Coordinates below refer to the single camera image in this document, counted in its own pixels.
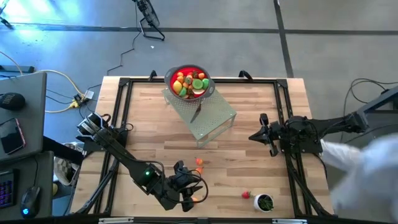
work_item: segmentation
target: butcher block tabletop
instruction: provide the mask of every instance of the butcher block tabletop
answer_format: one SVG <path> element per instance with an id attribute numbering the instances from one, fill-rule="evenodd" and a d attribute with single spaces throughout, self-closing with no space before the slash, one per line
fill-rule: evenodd
<path id="1" fill-rule="evenodd" d="M 97 113 L 113 113 L 119 79 L 104 77 Z M 287 83 L 293 114 L 311 118 L 304 81 L 288 78 Z M 127 169 L 120 165 L 111 213 L 113 217 L 294 217 L 284 155 L 280 153 L 271 157 L 268 146 L 248 140 L 260 129 L 260 113 L 267 113 L 270 123 L 278 120 L 272 85 L 216 83 L 216 89 L 237 115 L 233 127 L 201 149 L 196 147 L 195 138 L 172 106 L 166 105 L 161 92 L 164 88 L 164 83 L 133 85 L 127 122 L 133 124 L 134 129 L 128 134 L 126 149 L 138 159 L 162 162 L 166 177 L 174 174 L 173 165 L 179 160 L 183 160 L 189 169 L 195 169 L 195 158 L 203 159 L 202 177 L 209 186 L 208 198 L 189 212 L 183 212 L 180 205 L 165 211 L 154 196 L 146 195 L 132 182 Z M 124 90 L 122 95 L 118 124 L 126 92 Z M 287 118 L 283 95 L 281 98 Z M 71 212 L 81 208 L 97 187 L 103 157 L 103 152 L 95 152 L 83 161 Z M 303 154 L 303 167 L 308 188 L 324 208 L 333 213 L 321 162 L 312 154 Z M 252 195 L 271 195 L 274 199 L 273 211 L 262 213 L 255 210 L 254 197 L 244 199 L 241 196 L 247 190 Z M 304 211 L 302 192 L 298 190 L 297 194 L 300 208 Z M 202 188 L 195 192 L 194 197 L 200 200 L 204 195 L 205 188 Z M 104 191 L 103 208 L 107 198 L 108 187 Z"/>

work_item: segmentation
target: computer mouse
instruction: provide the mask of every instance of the computer mouse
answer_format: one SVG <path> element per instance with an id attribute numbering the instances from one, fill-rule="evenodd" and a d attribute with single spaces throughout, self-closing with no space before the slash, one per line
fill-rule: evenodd
<path id="1" fill-rule="evenodd" d="M 29 187 L 22 196 L 21 214 L 24 218 L 34 218 L 39 212 L 40 187 Z"/>

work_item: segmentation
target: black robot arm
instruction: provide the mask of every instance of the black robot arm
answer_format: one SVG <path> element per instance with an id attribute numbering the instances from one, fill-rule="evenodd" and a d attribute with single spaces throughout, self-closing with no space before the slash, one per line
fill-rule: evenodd
<path id="1" fill-rule="evenodd" d="M 85 118 L 78 125 L 78 131 L 81 134 L 78 137 L 79 140 L 95 142 L 112 154 L 121 164 L 126 166 L 133 182 L 147 195 L 151 194 L 155 196 L 165 210 L 173 209 L 178 203 L 182 204 L 184 212 L 189 211 L 193 207 L 195 202 L 193 202 L 191 196 L 194 192 L 201 189 L 202 186 L 188 186 L 203 181 L 203 179 L 192 174 L 184 166 L 183 161 L 178 161 L 174 165 L 175 175 L 165 177 L 162 163 L 136 159 L 118 142 L 118 137 L 121 134 L 120 130 L 108 126 L 105 120 L 96 113 L 92 113 Z M 159 164 L 162 169 L 159 169 L 154 164 Z M 95 201 L 95 198 L 91 198 L 87 202 L 87 205 L 83 207 L 84 211 L 81 213 L 90 210 L 89 207 L 92 206 L 93 201 Z"/>
<path id="2" fill-rule="evenodd" d="M 367 128 L 362 117 L 356 112 L 344 117 L 324 120 L 293 116 L 284 124 L 279 124 L 278 121 L 269 124 L 267 115 L 263 113 L 260 115 L 260 124 L 260 130 L 250 136 L 249 140 L 270 144 L 271 156 L 276 156 L 279 152 L 274 144 L 275 140 L 279 140 L 282 152 L 321 153 L 320 139 L 326 134 L 342 131 L 361 133 Z"/>

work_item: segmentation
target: yellow cable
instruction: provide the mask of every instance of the yellow cable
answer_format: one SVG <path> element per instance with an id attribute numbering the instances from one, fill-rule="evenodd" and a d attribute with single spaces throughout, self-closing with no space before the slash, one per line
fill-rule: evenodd
<path id="1" fill-rule="evenodd" d="M 65 109 L 62 109 L 62 110 L 59 110 L 59 111 L 45 111 L 45 112 L 46 113 L 62 113 L 62 112 L 65 112 L 65 111 L 67 111 L 69 109 L 78 108 L 78 107 L 79 107 L 79 104 L 76 102 L 76 100 L 73 100 L 70 103 L 70 105 L 67 108 L 65 108 Z"/>
<path id="2" fill-rule="evenodd" d="M 62 73 L 62 72 L 58 72 L 58 71 L 55 71 L 55 70 L 39 70 L 39 71 L 36 71 L 36 72 L 34 72 L 34 73 L 32 73 L 32 74 L 36 74 L 36 73 L 40 73 L 40 72 L 53 72 L 53 73 L 57 73 L 57 74 L 59 74 L 59 75 L 63 75 L 65 78 L 67 78 L 68 80 L 69 80 L 69 82 L 73 85 L 73 87 L 75 87 L 75 90 L 81 95 L 81 96 L 84 96 L 84 94 L 77 88 L 77 86 L 75 85 L 75 83 L 69 78 L 69 76 L 67 76 L 66 74 L 64 74 L 64 73 Z"/>
<path id="3" fill-rule="evenodd" d="M 68 106 L 67 108 L 63 109 L 63 110 L 59 110 L 59 111 L 45 111 L 46 113 L 62 113 L 65 112 L 67 110 L 69 110 L 70 108 L 72 108 L 71 106 Z"/>
<path id="4" fill-rule="evenodd" d="M 17 62 L 14 61 L 14 59 L 12 59 L 10 56 L 6 55 L 6 54 L 3 53 L 2 51 L 0 51 L 0 54 L 3 54 L 3 55 L 6 56 L 9 60 L 11 60 L 12 62 L 14 62 L 15 66 L 16 66 L 16 67 L 18 68 L 18 70 L 19 70 L 19 73 L 20 73 L 21 75 L 24 75 L 23 72 L 22 72 L 22 70 L 21 70 L 21 68 L 19 67 L 19 65 L 17 64 Z M 66 75 L 66 74 L 64 74 L 64 73 L 62 73 L 62 72 L 55 71 L 55 70 L 39 70 L 39 71 L 36 71 L 36 72 L 34 72 L 34 73 L 32 73 L 32 74 L 36 74 L 36 73 L 40 73 L 40 72 L 53 72 L 53 73 L 57 73 L 57 74 L 59 74 L 59 75 L 63 75 L 65 78 L 68 79 L 68 81 L 73 85 L 73 87 L 75 87 L 75 90 L 81 95 L 81 97 L 82 97 L 83 99 L 85 98 L 85 95 L 77 88 L 76 84 L 72 81 L 72 79 L 69 78 L 68 75 Z M 78 103 L 76 102 L 76 100 L 73 100 L 73 102 L 72 102 L 67 108 L 65 108 L 65 109 L 63 109 L 63 110 L 59 110 L 59 111 L 45 111 L 45 112 L 46 112 L 46 113 L 62 113 L 62 112 L 65 112 L 65 111 L 67 111 L 67 110 L 69 110 L 69 109 L 71 109 L 71 108 L 78 108 L 78 107 L 79 107 L 79 105 L 78 105 Z"/>

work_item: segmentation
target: white pot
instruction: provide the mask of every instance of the white pot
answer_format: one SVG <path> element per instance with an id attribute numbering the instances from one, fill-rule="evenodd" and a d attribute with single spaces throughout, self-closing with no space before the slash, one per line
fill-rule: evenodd
<path id="1" fill-rule="evenodd" d="M 259 202 L 258 202 L 258 201 L 259 201 L 260 197 L 263 196 L 263 195 L 266 195 L 266 196 L 268 196 L 269 198 L 271 198 L 272 204 L 273 204 L 273 206 L 275 206 L 275 204 L 274 204 L 274 199 L 273 199 L 270 195 L 267 195 L 267 194 L 259 194 L 259 195 L 257 195 L 257 196 L 254 198 L 254 208 L 257 209 L 257 210 L 259 210 L 259 211 L 262 211 L 262 212 L 270 212 L 270 211 L 272 211 L 272 210 L 264 211 L 264 210 L 261 209 L 260 206 L 259 206 Z"/>

